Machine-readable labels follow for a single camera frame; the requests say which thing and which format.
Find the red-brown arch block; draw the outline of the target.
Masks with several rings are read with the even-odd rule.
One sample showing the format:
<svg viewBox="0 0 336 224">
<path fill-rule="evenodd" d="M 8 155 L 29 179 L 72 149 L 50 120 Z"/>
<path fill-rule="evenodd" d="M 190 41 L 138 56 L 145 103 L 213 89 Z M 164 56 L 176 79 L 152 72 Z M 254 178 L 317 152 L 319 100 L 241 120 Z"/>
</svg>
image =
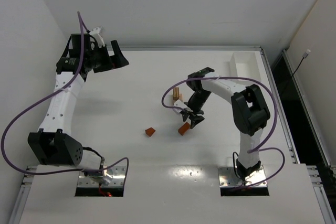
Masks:
<svg viewBox="0 0 336 224">
<path fill-rule="evenodd" d="M 183 136 L 190 128 L 190 124 L 186 122 L 178 129 L 178 133 Z"/>
</svg>

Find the striped wood block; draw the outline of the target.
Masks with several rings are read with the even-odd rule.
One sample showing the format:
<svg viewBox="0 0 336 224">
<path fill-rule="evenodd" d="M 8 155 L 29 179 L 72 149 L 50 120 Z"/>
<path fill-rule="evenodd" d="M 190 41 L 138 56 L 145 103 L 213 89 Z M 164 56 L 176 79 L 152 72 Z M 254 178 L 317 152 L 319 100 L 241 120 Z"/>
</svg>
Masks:
<svg viewBox="0 0 336 224">
<path fill-rule="evenodd" d="M 173 88 L 173 100 L 177 101 L 180 99 L 180 90 L 179 87 L 174 87 Z"/>
</svg>

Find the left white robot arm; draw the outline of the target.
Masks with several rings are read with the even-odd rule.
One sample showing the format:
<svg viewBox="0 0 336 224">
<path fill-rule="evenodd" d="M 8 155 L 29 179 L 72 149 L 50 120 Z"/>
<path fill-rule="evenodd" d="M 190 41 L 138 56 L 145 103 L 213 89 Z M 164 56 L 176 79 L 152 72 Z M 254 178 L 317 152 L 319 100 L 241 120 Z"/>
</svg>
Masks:
<svg viewBox="0 0 336 224">
<path fill-rule="evenodd" d="M 71 123 L 78 95 L 89 72 L 105 72 L 125 67 L 116 40 L 109 55 L 99 34 L 72 34 L 56 64 L 56 95 L 52 97 L 45 118 L 37 132 L 28 136 L 28 144 L 42 165 L 64 166 L 79 170 L 98 170 L 104 159 L 71 136 Z"/>
</svg>

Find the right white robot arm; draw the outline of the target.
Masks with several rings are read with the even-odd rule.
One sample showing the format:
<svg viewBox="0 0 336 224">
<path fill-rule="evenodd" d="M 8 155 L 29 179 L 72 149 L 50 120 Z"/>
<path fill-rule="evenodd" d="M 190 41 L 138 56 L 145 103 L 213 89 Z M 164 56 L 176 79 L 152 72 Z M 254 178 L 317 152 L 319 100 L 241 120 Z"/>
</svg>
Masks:
<svg viewBox="0 0 336 224">
<path fill-rule="evenodd" d="M 194 128 L 204 120 L 202 107 L 213 93 L 232 106 L 233 120 L 240 131 L 240 149 L 235 164 L 236 176 L 244 180 L 260 169 L 257 151 L 249 153 L 260 144 L 263 129 L 270 119 L 270 112 L 260 87 L 256 84 L 244 86 L 231 80 L 219 80 L 215 70 L 206 67 L 188 75 L 187 82 L 194 93 L 182 106 L 183 121 L 190 120 Z"/>
</svg>

